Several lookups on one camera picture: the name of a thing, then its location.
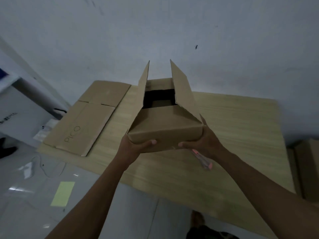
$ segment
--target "tiled floor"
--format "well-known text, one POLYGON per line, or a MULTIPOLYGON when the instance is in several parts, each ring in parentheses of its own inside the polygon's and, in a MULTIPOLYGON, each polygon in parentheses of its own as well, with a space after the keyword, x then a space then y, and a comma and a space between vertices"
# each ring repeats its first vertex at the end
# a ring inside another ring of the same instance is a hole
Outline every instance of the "tiled floor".
MULTIPOLYGON (((42 239, 78 203, 98 175, 40 155, 26 144, 18 146, 16 153, 0 160, 0 238, 42 239), (25 179, 19 168, 30 161, 33 176, 25 179), (61 181, 75 181, 74 188, 65 208, 52 207, 61 181)), ((187 207, 119 184, 100 238, 185 238, 190 214, 187 207)), ((212 229, 240 238, 263 238, 207 215, 205 220, 212 229)))

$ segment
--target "light wood surface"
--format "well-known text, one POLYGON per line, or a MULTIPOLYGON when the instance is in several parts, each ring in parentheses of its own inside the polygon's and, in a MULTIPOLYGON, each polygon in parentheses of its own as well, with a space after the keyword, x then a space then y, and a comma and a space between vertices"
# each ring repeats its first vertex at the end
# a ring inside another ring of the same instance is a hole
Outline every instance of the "light wood surface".
MULTIPOLYGON (((137 87, 132 86, 87 157, 42 144, 40 153, 101 174, 126 132, 137 87)), ((200 113, 222 144, 267 177, 294 192, 274 100, 194 92, 200 113)), ((204 170, 187 150, 142 154, 123 174, 122 183, 167 198, 221 221, 275 237, 233 179, 217 163, 204 170)))

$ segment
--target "cardboard box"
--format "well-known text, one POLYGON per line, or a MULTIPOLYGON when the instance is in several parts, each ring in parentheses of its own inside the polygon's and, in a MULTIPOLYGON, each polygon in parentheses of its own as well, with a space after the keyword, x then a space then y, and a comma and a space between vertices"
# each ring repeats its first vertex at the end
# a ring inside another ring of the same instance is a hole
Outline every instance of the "cardboard box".
POLYGON ((303 196, 310 202, 319 202, 319 141, 302 141, 294 147, 294 151, 303 196))
POLYGON ((179 149, 198 140, 203 122, 186 75, 171 61, 172 78, 147 80, 149 62, 138 82, 128 136, 133 143, 156 139, 146 152, 179 149))
POLYGON ((44 143, 86 156, 130 85, 96 80, 53 128, 44 143))
POLYGON ((291 175, 293 177, 293 184, 295 187, 296 194, 300 196, 301 198, 303 198, 303 193, 302 193, 302 188, 300 183, 299 168, 295 158, 294 150, 291 148, 287 148, 287 155, 288 155, 291 175))

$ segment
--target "foot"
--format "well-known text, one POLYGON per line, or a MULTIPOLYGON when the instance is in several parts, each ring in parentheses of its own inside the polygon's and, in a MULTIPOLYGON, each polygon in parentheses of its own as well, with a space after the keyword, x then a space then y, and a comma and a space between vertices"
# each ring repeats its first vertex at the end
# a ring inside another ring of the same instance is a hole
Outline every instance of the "foot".
POLYGON ((17 150, 18 150, 17 147, 2 148, 2 149, 0 149, 0 158, 4 158, 6 156, 9 156, 17 150))
POLYGON ((196 227, 199 228, 200 226, 205 225, 205 219, 201 213, 198 211, 192 211, 190 216, 190 228, 196 227))
POLYGON ((5 142, 5 138, 0 138, 0 148, 3 148, 4 142, 5 142))

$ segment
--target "person's right arm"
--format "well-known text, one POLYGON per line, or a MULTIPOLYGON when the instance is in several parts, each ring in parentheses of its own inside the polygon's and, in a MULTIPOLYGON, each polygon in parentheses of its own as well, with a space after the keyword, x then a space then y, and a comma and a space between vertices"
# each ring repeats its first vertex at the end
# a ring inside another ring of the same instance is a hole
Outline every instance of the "person's right arm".
POLYGON ((229 152, 207 125, 201 139, 179 146, 219 163, 278 238, 319 238, 319 209, 229 152))

